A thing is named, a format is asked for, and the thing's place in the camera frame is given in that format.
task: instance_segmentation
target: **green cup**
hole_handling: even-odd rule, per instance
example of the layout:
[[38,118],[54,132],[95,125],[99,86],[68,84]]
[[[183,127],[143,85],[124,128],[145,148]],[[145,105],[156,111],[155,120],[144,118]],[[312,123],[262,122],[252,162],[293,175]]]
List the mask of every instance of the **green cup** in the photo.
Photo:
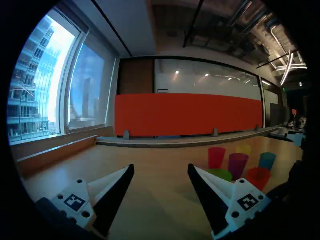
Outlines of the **green cup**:
[[229,171],[221,168],[211,168],[211,169],[208,169],[207,172],[213,174],[214,176],[227,180],[229,182],[231,182],[232,180],[232,174]]

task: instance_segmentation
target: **purple cup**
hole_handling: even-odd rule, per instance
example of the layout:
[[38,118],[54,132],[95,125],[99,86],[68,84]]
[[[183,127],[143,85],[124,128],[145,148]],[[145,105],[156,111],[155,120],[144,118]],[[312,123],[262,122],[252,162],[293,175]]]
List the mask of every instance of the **purple cup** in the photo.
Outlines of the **purple cup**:
[[241,177],[248,158],[249,156],[247,154],[240,152],[229,155],[228,171],[232,174],[232,180],[237,180]]

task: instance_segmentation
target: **plastic cup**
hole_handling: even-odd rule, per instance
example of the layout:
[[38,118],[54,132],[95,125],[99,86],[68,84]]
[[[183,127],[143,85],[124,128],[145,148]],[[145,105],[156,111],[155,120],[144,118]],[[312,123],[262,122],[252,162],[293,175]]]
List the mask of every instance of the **plastic cup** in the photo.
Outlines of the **plastic cup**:
[[272,152],[263,152],[260,154],[259,167],[267,168],[271,171],[274,160],[276,159],[276,155]]
[[246,179],[260,191],[263,190],[270,178],[270,171],[267,168],[255,167],[249,169]]
[[208,149],[208,167],[209,168],[220,168],[226,153],[225,148],[213,147]]
[[247,144],[239,145],[236,147],[236,152],[241,152],[249,156],[251,153],[251,146]]
[[221,168],[208,169],[207,172],[213,174],[214,176],[227,180],[229,182],[231,182],[232,180],[232,174],[229,171]]
[[228,170],[232,174],[232,180],[237,180],[241,177],[244,167],[247,164],[249,156],[244,153],[232,153],[229,155]]

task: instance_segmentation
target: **blue cup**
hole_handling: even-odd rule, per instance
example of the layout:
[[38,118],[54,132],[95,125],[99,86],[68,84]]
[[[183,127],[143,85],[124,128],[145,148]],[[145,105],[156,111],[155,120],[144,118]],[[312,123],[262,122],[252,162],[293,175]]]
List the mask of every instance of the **blue cup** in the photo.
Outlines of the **blue cup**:
[[272,152],[263,152],[260,154],[259,167],[267,168],[271,171],[274,160],[276,159],[276,155]]

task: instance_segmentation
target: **exposed ceiling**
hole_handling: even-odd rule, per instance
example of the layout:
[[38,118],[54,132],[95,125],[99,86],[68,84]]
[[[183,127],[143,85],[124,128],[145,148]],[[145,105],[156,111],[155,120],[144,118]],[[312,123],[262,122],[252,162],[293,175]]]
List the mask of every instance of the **exposed ceiling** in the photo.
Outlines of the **exposed ceiling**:
[[[180,31],[188,33],[199,0],[151,3],[156,29],[174,38]],[[204,0],[187,44],[225,52],[255,65],[296,50],[284,27],[260,0]],[[288,56],[274,61],[274,75],[282,75],[287,63]],[[298,51],[292,64],[305,66]]]

